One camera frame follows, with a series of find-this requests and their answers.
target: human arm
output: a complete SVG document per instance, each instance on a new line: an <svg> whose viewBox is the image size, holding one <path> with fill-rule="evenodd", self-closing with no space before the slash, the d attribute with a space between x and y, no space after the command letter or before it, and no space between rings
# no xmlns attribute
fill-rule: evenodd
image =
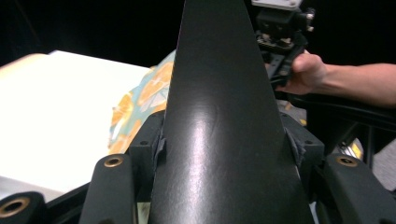
<svg viewBox="0 0 396 224"><path fill-rule="evenodd" d="M396 107L396 64L361 66L324 63L318 55L304 53L292 65L293 76L277 91L319 93L381 107Z"/></svg>

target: white surface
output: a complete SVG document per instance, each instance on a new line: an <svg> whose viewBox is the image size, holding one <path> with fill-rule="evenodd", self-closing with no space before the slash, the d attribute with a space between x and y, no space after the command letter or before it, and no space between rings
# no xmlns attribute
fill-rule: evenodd
<svg viewBox="0 0 396 224"><path fill-rule="evenodd" d="M59 192L89 182L112 107L147 71L56 51L0 76L0 176Z"/></svg>
<svg viewBox="0 0 396 224"><path fill-rule="evenodd" d="M0 183L0 199L6 198L7 196L18 192L37 191L44 195L46 202L49 202L63 194L60 191L41 188L36 185L31 185L26 182L9 179L2 176L0 176Z"/></svg>
<svg viewBox="0 0 396 224"><path fill-rule="evenodd" d="M303 0L251 0L251 5L292 11L297 9L302 2Z"/></svg>

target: colorful fabric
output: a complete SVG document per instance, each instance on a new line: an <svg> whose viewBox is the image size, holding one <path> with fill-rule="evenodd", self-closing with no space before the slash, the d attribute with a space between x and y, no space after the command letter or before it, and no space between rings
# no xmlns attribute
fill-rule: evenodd
<svg viewBox="0 0 396 224"><path fill-rule="evenodd" d="M124 153L149 115L166 108L176 52L151 67L139 86L113 108L109 154Z"/></svg>

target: human hand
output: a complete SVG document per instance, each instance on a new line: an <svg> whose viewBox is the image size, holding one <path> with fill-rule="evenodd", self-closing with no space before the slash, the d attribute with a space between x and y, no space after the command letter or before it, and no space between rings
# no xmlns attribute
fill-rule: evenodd
<svg viewBox="0 0 396 224"><path fill-rule="evenodd" d="M314 92L326 77L327 69L321 58L315 54L305 52L294 59L291 66L293 74L284 87L277 87L276 91L284 91L298 95Z"/></svg>

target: orange floral pattern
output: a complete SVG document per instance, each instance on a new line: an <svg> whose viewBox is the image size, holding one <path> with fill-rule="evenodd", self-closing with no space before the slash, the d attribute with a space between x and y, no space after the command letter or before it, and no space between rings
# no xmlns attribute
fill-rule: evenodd
<svg viewBox="0 0 396 224"><path fill-rule="evenodd" d="M113 108L109 154L124 153L148 116L166 108L176 52L171 52Z"/></svg>

